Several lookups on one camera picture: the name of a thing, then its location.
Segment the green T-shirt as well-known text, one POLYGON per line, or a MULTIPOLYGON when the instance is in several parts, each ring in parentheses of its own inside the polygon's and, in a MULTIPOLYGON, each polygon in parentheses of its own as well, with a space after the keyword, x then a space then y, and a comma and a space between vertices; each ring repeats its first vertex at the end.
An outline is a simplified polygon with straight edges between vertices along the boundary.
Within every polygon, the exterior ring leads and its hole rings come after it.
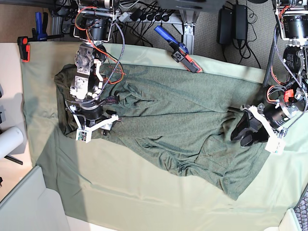
POLYGON ((156 167, 177 176, 198 176, 236 200, 262 169, 269 153, 262 143, 231 141, 243 104, 261 85, 209 73, 125 65, 124 79, 107 85, 101 97, 120 122, 105 140, 128 147, 156 167))

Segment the blue orange clamp left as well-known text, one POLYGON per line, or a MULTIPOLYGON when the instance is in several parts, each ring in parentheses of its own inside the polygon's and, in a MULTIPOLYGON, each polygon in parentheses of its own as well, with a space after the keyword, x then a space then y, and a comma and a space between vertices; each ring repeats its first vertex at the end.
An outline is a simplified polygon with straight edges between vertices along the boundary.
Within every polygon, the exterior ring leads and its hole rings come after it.
POLYGON ((30 61, 30 42, 47 41, 50 39, 63 38, 63 34, 48 35, 47 26, 49 15, 47 12, 35 12, 36 28, 32 29, 32 37, 22 36, 17 38, 17 45, 22 62, 30 61))

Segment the blue orange clamp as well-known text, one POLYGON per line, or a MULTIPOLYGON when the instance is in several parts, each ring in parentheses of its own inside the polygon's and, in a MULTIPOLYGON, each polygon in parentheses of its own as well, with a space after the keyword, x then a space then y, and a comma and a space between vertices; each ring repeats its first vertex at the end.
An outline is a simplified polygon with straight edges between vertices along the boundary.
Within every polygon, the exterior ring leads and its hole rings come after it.
POLYGON ((47 12, 35 12, 36 28, 32 29, 32 37, 22 36, 17 38, 17 45, 22 62, 30 61, 30 42, 47 41, 50 39, 63 38, 63 34, 48 35, 47 26, 49 15, 47 12))
POLYGON ((186 46, 178 42, 165 28, 157 26, 154 31, 158 33, 173 49, 171 57, 192 73, 202 72, 202 68, 189 56, 186 46))

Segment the light green table cloth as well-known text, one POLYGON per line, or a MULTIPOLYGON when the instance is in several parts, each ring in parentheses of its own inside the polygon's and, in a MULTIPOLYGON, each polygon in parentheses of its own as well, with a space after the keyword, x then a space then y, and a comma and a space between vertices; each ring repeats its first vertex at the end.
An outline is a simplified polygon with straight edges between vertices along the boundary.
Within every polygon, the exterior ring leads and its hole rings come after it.
POLYGON ((308 182, 308 118, 287 134, 234 201, 199 177, 177 177, 123 146, 77 142, 58 127, 53 78, 73 62, 76 42, 38 42, 21 64, 31 161, 72 218, 121 231, 261 231, 277 226, 308 182))

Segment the aluminium frame post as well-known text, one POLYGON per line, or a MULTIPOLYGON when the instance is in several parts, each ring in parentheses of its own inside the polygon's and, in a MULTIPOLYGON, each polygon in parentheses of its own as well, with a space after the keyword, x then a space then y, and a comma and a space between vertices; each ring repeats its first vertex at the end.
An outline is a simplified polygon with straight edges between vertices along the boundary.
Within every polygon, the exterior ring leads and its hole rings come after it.
POLYGON ((189 54, 194 52, 195 26, 200 12, 191 10, 180 10, 182 18, 182 42, 186 45, 189 54))

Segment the blue orange clamp centre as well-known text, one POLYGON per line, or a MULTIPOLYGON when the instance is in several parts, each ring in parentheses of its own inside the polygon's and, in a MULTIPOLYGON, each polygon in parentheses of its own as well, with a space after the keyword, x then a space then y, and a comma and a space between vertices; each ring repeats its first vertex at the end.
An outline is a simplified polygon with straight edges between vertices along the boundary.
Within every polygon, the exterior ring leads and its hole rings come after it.
POLYGON ((158 33, 173 49, 171 57, 192 73, 202 72, 202 68, 189 56, 186 46, 178 42, 165 28, 157 26, 154 31, 158 33))

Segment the white cylinder roll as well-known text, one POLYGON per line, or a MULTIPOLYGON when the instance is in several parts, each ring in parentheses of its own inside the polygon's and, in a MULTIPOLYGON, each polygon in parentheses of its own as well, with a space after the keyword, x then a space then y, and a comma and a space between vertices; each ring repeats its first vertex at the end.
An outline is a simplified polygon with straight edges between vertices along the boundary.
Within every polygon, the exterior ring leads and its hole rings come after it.
POLYGON ((0 135, 0 158, 4 158, 24 141, 22 131, 18 127, 11 127, 0 135))

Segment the black power adapter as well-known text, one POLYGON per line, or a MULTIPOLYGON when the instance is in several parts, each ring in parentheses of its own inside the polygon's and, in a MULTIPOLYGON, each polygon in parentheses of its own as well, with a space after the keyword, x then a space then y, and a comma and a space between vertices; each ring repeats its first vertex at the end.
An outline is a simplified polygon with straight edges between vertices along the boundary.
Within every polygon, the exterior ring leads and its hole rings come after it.
POLYGON ((247 40, 248 20, 247 7, 235 4, 233 6, 233 38, 247 40))
POLYGON ((232 40, 232 11, 222 8, 218 13, 217 43, 228 45, 232 40))

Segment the power strip with plugs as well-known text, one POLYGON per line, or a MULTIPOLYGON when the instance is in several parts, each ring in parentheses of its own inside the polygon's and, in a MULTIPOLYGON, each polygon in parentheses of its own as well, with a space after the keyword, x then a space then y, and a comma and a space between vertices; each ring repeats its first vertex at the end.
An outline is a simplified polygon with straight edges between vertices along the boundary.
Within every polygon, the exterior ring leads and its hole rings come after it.
POLYGON ((142 10, 135 10, 134 12, 123 12, 118 15, 116 18, 117 22, 122 23, 136 23, 136 22, 145 22, 145 23, 166 23, 166 24, 181 24, 182 19, 179 13, 175 11, 153 11, 153 12, 144 12, 142 10))

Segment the black power adapter right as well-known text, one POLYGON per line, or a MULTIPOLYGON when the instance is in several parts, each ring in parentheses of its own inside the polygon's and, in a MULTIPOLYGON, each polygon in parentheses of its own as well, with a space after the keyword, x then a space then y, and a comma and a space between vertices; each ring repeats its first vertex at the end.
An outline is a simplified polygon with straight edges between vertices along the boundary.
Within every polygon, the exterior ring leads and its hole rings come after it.
POLYGON ((248 20, 247 7, 235 4, 233 6, 233 38, 247 40, 248 20))

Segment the black power adapter left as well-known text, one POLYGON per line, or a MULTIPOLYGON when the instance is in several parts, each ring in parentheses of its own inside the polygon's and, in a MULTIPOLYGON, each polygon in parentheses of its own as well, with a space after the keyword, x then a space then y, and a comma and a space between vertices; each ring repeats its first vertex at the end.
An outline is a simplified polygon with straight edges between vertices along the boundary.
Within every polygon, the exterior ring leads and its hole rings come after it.
POLYGON ((217 43, 228 45, 232 40, 232 11, 222 8, 218 13, 217 43))

